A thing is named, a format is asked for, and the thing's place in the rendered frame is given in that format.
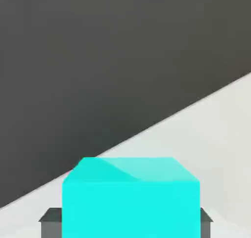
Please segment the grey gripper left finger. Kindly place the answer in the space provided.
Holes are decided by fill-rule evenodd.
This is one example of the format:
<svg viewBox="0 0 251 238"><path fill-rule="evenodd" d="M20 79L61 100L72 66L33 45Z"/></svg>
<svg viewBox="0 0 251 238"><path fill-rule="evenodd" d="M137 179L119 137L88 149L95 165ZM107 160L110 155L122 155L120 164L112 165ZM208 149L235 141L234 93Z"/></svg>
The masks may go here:
<svg viewBox="0 0 251 238"><path fill-rule="evenodd" d="M61 211L61 208L49 208L40 218L41 238L62 238Z"/></svg>

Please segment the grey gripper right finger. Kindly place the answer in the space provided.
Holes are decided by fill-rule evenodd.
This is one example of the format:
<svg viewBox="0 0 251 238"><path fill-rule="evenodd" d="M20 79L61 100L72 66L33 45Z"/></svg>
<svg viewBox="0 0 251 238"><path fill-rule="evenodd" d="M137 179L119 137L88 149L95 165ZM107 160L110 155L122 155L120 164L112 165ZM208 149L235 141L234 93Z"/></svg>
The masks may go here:
<svg viewBox="0 0 251 238"><path fill-rule="evenodd" d="M211 238L211 223L212 218L201 207L201 238Z"/></svg>

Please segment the small cyan cube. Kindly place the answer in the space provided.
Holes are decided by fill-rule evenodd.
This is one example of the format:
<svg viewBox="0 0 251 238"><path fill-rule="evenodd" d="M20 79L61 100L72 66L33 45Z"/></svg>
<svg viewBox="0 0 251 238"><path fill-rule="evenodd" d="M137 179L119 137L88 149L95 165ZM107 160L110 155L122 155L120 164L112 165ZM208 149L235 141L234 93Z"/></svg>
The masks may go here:
<svg viewBox="0 0 251 238"><path fill-rule="evenodd" d="M62 238L201 238L200 182L171 157L86 157L62 184Z"/></svg>

